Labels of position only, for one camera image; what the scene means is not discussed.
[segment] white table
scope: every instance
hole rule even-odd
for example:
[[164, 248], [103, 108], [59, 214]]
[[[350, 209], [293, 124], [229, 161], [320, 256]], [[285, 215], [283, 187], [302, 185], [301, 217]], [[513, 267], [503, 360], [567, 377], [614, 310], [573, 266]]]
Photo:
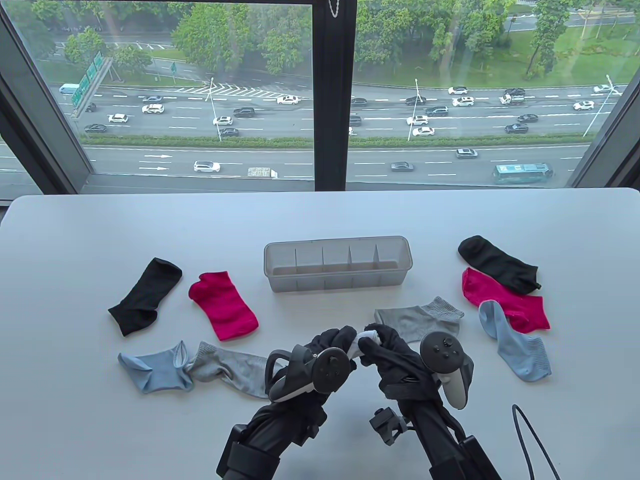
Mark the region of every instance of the white table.
[[[540, 266], [553, 375], [520, 381], [461, 293], [457, 247], [481, 234]], [[272, 241], [403, 235], [413, 269], [400, 287], [274, 294], [262, 272]], [[268, 355], [330, 327], [356, 329], [374, 308], [440, 295], [465, 312], [460, 340], [476, 364], [470, 401], [451, 411], [504, 480], [527, 479], [518, 403], [563, 479], [637, 477], [640, 195], [626, 189], [31, 196], [0, 227], [0, 448], [7, 479], [215, 478], [235, 423], [261, 405], [221, 381], [143, 396], [116, 357], [219, 344], [187, 296], [227, 269], [260, 329], [225, 348]], [[152, 257], [182, 268], [149, 329], [123, 338], [107, 308]], [[327, 423], [283, 455], [277, 479], [428, 479], [415, 434], [387, 447], [368, 420], [393, 406], [359, 367], [326, 405]], [[551, 478], [528, 433], [539, 479]]]

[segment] black sock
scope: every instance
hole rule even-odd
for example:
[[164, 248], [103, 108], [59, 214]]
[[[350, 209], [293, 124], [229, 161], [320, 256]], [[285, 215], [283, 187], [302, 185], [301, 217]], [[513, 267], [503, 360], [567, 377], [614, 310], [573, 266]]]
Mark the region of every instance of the black sock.
[[507, 255], [480, 235], [462, 240], [458, 253], [473, 268], [493, 277], [514, 293], [526, 295], [542, 288], [536, 281], [538, 267]]
[[115, 318], [126, 337], [151, 325], [157, 318], [160, 301], [182, 278], [182, 270], [171, 262], [153, 259], [145, 268], [131, 292], [109, 313]]

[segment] clear plastic organizer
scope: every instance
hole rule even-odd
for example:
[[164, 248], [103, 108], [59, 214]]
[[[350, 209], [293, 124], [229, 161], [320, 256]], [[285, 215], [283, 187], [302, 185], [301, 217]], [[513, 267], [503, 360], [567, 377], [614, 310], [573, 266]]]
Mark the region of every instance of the clear plastic organizer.
[[388, 287], [413, 266], [401, 236], [269, 243], [264, 274], [274, 292]]

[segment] sock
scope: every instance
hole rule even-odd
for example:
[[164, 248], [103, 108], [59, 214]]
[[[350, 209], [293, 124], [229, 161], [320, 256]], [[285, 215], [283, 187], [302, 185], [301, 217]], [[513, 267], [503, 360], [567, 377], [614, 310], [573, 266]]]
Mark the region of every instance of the sock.
[[192, 390], [193, 382], [183, 371], [187, 360], [187, 347], [182, 341], [169, 350], [153, 355], [118, 355], [120, 365], [144, 394], [159, 390]]
[[530, 333], [551, 328], [542, 297], [511, 293], [490, 276], [472, 268], [467, 268], [462, 274], [462, 293], [477, 307], [485, 300], [500, 303], [516, 332]]
[[418, 342], [431, 332], [447, 332], [457, 337], [460, 319], [465, 315], [441, 297], [436, 297], [421, 307], [379, 309], [373, 316], [377, 323], [395, 328], [400, 338], [409, 343]]
[[478, 311], [484, 331], [498, 340], [498, 354], [521, 380], [537, 381], [551, 375], [547, 352], [540, 337], [514, 331], [495, 300], [482, 302]]
[[226, 271], [200, 275], [200, 281], [189, 289], [189, 298], [207, 314], [221, 342], [243, 337], [258, 328], [258, 319]]
[[486, 273], [514, 293], [526, 295], [542, 288], [536, 281], [538, 267], [507, 255], [480, 235], [462, 240], [458, 252], [473, 268]]
[[126, 337], [151, 325], [157, 318], [160, 301], [182, 278], [182, 270], [171, 262], [153, 259], [131, 292], [109, 313], [115, 318]]
[[[265, 393], [264, 369], [267, 359], [263, 356], [224, 350], [200, 342], [198, 353], [194, 356], [184, 371], [194, 380], [212, 381], [216, 378], [228, 383], [242, 393], [257, 398], [269, 398]], [[282, 368], [276, 363], [274, 372]]]

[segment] black cable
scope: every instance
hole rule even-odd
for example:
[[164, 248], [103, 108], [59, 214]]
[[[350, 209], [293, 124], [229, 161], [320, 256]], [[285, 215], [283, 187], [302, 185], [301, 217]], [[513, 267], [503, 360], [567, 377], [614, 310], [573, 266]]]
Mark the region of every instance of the black cable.
[[542, 445], [542, 442], [538, 438], [538, 436], [536, 434], [536, 431], [533, 430], [533, 427], [531, 426], [531, 423], [529, 423], [529, 419], [527, 418], [527, 416], [520, 409], [520, 407], [518, 405], [516, 405], [515, 403], [513, 405], [511, 405], [511, 412], [513, 413], [513, 424], [515, 425], [516, 432], [518, 433], [518, 440], [520, 441], [520, 446], [522, 447], [522, 453], [524, 453], [524, 458], [527, 461], [527, 467], [529, 468], [529, 477], [530, 477], [530, 479], [531, 480], [535, 480], [535, 477], [533, 475], [533, 466], [531, 465], [531, 459], [529, 458], [529, 453], [527, 452], [527, 448], [524, 445], [524, 440], [522, 439], [522, 432], [520, 431], [520, 424], [518, 423], [518, 417], [516, 415], [516, 412], [520, 413], [520, 416], [522, 417], [522, 419], [527, 424], [527, 427], [529, 427], [529, 431], [533, 435], [533, 438], [536, 439], [536, 442], [538, 443], [538, 446], [540, 447], [540, 450], [542, 450], [542, 453], [544, 454], [545, 458], [547, 459], [547, 463], [551, 467], [551, 471], [554, 473], [554, 477], [556, 477], [556, 480], [560, 480], [560, 475], [558, 475], [558, 472], [556, 471], [556, 468], [554, 467], [553, 462], [551, 462], [551, 459], [549, 458], [549, 455], [547, 454], [547, 451], [545, 450], [544, 445]]

